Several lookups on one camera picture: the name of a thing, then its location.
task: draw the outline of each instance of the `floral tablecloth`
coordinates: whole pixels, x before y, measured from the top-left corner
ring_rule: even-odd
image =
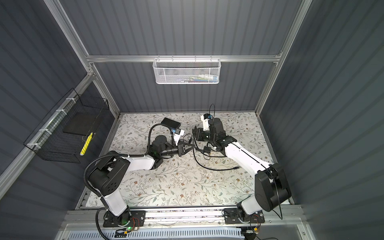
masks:
[[[181,123],[185,134],[194,126],[202,127],[203,113],[140,113],[124,114],[112,141],[110,150],[126,154],[141,154],[146,150],[151,126],[164,117]],[[227,135],[236,138],[244,148],[257,157],[273,163],[260,125],[254,113],[216,113],[223,122]],[[158,126],[153,129],[151,141],[159,134],[167,136],[169,130]],[[233,160],[223,158],[204,159],[195,152],[197,160],[210,168],[226,169],[237,166]],[[254,192],[252,177],[242,168],[230,171],[206,170],[194,160],[193,153],[164,162],[156,170],[127,172],[120,184],[120,192],[129,206],[182,206],[182,205],[233,205]],[[103,204],[91,193],[86,207]]]

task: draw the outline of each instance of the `basket wire mesh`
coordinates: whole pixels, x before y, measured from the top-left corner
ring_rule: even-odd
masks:
[[[108,101],[104,98],[76,95],[42,131],[36,142],[31,143],[31,135],[24,145],[34,151],[43,160],[80,163],[80,151],[88,136],[98,131],[101,121],[109,111]],[[77,114],[92,116],[93,122],[85,136],[63,132],[64,128]]]
[[[217,84],[221,62],[163,62],[154,59],[153,70],[158,84]]]

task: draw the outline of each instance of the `black mounting plate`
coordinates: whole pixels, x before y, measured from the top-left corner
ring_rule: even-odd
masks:
[[[111,214],[112,213],[110,211],[106,212],[105,218],[107,218],[107,220],[104,220],[103,227],[119,227],[118,223],[114,221],[114,218],[111,216]],[[137,220],[135,219],[135,227],[144,226],[145,211],[131,211],[131,214],[134,218],[139,220],[139,224],[137,224]],[[133,227],[133,221],[130,221],[130,223],[125,227]]]
[[[225,219],[225,224],[239,224],[239,223],[243,223],[240,221],[239,217],[237,216],[237,208],[228,208],[228,209],[224,209],[224,211],[230,213],[230,215],[228,217],[224,217]],[[246,222],[246,223],[265,223],[265,219],[264,219],[264,215],[263,215],[263,211],[258,211],[256,213],[254,213],[255,215],[253,215],[251,218],[250,218],[250,222]]]

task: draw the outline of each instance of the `yellow marker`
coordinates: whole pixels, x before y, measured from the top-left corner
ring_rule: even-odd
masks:
[[[87,151],[88,145],[91,142],[92,137],[93,137],[93,133],[91,132],[91,134],[87,138],[87,141],[85,141],[85,143],[84,143],[84,147],[80,152],[80,156],[83,156],[85,154],[85,151]]]

